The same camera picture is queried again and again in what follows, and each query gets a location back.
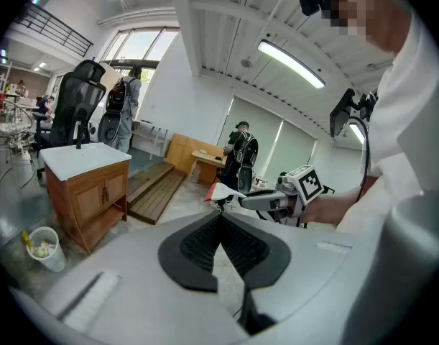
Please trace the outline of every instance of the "balcony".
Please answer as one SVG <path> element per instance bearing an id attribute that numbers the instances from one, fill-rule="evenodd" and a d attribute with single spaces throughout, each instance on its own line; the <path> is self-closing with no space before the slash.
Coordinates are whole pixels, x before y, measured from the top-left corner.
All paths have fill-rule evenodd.
<path id="1" fill-rule="evenodd" d="M 48 11 L 32 3 L 24 6 L 15 22 L 49 37 L 82 57 L 85 57 L 88 49 L 93 44 L 66 23 L 61 22 Z"/>

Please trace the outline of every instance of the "trash can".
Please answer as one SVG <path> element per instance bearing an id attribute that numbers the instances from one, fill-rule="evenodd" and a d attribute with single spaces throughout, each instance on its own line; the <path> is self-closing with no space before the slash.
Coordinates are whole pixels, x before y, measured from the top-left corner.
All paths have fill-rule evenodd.
<path id="1" fill-rule="evenodd" d="M 26 246 L 27 253 L 31 258 L 42 263 L 46 268 L 52 270 L 53 272 L 59 272 L 66 266 L 66 257 L 64 256 L 63 250 L 61 249 L 60 242 L 56 231 L 50 227 L 39 227 L 35 229 L 30 235 L 29 240 L 33 243 L 35 247 L 38 247 L 42 241 L 54 244 L 55 250 L 48 257 L 39 258 L 31 253 L 31 249 Z"/>

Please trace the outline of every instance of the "white cabinet top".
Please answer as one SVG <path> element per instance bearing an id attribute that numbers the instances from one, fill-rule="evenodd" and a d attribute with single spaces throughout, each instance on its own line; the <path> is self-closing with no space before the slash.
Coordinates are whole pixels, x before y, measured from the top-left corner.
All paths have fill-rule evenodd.
<path id="1" fill-rule="evenodd" d="M 56 177 L 67 180 L 100 167 L 127 161 L 131 156 L 104 143 L 82 144 L 42 149 L 40 155 Z"/>

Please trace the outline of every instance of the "wooden steps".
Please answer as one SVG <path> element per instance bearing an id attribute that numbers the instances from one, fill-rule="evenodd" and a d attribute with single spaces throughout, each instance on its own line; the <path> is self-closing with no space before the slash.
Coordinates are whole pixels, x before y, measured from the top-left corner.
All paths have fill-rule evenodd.
<path id="1" fill-rule="evenodd" d="M 130 209 L 161 178 L 174 169 L 173 165 L 162 162 L 128 179 L 126 192 L 127 208 Z"/>
<path id="2" fill-rule="evenodd" d="M 141 195 L 139 200 L 129 208 L 128 214 L 136 219 L 155 225 L 170 202 L 171 197 L 184 180 L 185 175 L 179 170 L 171 170 L 165 173 L 160 181 L 151 184 L 150 189 L 146 189 L 146 192 Z"/>

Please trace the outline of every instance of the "gray clothing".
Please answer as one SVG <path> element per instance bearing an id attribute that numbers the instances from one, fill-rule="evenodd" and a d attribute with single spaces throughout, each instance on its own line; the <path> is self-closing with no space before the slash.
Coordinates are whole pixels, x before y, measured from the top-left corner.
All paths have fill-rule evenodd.
<path id="1" fill-rule="evenodd" d="M 129 75 L 124 76 L 124 81 L 129 82 L 133 77 Z M 133 116 L 134 107 L 138 106 L 139 90 L 141 89 L 141 81 L 135 79 L 130 83 L 131 93 L 130 96 L 125 98 L 124 106 L 121 110 L 120 126 L 117 132 L 116 148 L 119 151 L 128 152 L 130 148 L 131 139 L 131 118 Z"/>

